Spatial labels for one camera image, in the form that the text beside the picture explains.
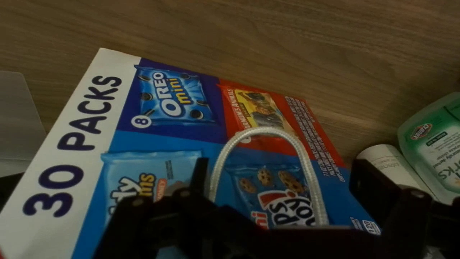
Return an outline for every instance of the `green plastic container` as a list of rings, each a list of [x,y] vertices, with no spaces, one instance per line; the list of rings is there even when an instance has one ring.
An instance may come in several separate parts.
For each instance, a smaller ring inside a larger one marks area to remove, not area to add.
[[[460,196],[460,93],[452,93],[413,115],[398,129],[399,145],[440,202]]]

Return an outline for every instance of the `wood grain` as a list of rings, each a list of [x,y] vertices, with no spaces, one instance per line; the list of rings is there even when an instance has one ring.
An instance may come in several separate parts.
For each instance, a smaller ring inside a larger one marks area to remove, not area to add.
[[[304,97],[349,163],[456,90],[455,0],[1,0],[0,70],[49,130],[99,47]]]

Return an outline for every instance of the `chips ahoy mini pack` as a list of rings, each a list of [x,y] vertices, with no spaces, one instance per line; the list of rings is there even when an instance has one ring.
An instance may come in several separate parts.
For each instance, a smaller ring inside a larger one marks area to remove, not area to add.
[[[209,158],[212,172],[230,138],[262,126],[305,147],[302,161],[309,158],[308,176],[316,175],[319,187],[308,186],[284,138],[251,136],[229,154],[218,178],[210,175],[218,179],[210,184],[218,206],[263,229],[327,218],[380,233],[350,194],[350,173],[305,100],[101,48],[0,212],[0,254],[92,258],[120,201],[162,199],[169,186],[190,182],[197,158]],[[315,218],[318,189],[325,209]],[[175,247],[158,254],[181,256]]]

